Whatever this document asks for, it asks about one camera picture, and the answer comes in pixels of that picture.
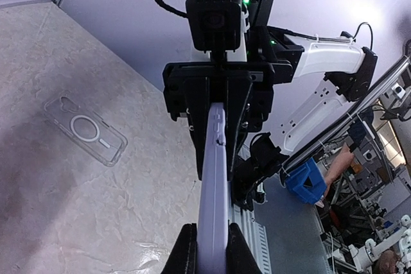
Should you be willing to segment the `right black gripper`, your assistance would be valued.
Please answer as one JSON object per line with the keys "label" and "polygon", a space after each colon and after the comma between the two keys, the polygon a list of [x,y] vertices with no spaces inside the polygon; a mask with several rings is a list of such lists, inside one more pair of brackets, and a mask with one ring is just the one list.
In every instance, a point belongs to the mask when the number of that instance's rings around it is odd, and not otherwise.
{"label": "right black gripper", "polygon": [[268,119],[274,100],[273,86],[290,83],[294,68],[287,60],[277,62],[173,62],[162,78],[164,99],[172,120],[188,117],[202,179],[207,122],[212,103],[223,103],[226,113],[227,179],[233,178],[239,130],[258,132]]}

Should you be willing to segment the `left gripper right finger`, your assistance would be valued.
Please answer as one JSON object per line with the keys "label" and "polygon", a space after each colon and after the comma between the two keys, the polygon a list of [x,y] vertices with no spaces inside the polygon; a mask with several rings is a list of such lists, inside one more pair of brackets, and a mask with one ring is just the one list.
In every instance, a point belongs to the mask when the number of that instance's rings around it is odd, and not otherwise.
{"label": "left gripper right finger", "polygon": [[229,225],[229,238],[226,250],[227,272],[233,274],[261,273],[251,250],[236,223]]}

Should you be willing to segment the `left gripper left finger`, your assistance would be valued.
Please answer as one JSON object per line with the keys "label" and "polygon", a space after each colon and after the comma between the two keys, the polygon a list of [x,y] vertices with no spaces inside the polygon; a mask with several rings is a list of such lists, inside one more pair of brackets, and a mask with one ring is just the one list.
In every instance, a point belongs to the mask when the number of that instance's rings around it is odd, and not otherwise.
{"label": "left gripper left finger", "polygon": [[197,270],[197,225],[182,226],[163,268],[163,274],[194,274]]}

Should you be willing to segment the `lavender phone case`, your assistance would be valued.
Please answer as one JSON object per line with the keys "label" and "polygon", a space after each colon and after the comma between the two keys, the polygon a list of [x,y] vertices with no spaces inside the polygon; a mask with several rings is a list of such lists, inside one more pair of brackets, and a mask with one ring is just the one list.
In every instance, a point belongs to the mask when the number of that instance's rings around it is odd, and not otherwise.
{"label": "lavender phone case", "polygon": [[197,273],[226,273],[229,239],[229,201],[225,110],[210,106],[202,167],[197,228]]}

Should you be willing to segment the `clear phone case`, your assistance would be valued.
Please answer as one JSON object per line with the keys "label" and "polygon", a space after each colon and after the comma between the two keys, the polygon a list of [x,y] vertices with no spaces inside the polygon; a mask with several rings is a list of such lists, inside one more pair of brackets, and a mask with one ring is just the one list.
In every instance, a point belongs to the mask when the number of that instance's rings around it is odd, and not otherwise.
{"label": "clear phone case", "polygon": [[104,166],[115,166],[128,146],[119,130],[69,91],[48,99],[43,111],[52,124]]}

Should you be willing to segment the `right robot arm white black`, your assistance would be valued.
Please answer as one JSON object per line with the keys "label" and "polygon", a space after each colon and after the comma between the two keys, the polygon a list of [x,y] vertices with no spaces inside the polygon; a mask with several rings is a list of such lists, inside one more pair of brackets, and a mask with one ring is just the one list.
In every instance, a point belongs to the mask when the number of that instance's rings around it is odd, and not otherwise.
{"label": "right robot arm white black", "polygon": [[[164,98],[173,120],[187,117],[197,173],[230,184],[234,201],[252,210],[252,194],[277,173],[320,118],[369,90],[377,56],[342,33],[322,38],[270,27],[274,0],[186,0],[191,62],[170,63],[163,72]],[[262,132],[274,86],[319,73],[322,79],[304,104],[275,130]]]}

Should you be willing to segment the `person forearm in background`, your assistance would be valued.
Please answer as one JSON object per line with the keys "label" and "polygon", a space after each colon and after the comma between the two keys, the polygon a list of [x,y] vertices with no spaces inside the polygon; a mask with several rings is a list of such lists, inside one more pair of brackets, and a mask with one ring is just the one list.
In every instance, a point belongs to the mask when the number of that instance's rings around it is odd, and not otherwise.
{"label": "person forearm in background", "polygon": [[349,146],[344,143],[324,176],[324,181],[327,185],[326,191],[324,192],[324,198],[328,195],[331,184],[341,176],[341,174],[351,165],[353,160],[354,154],[351,153]]}

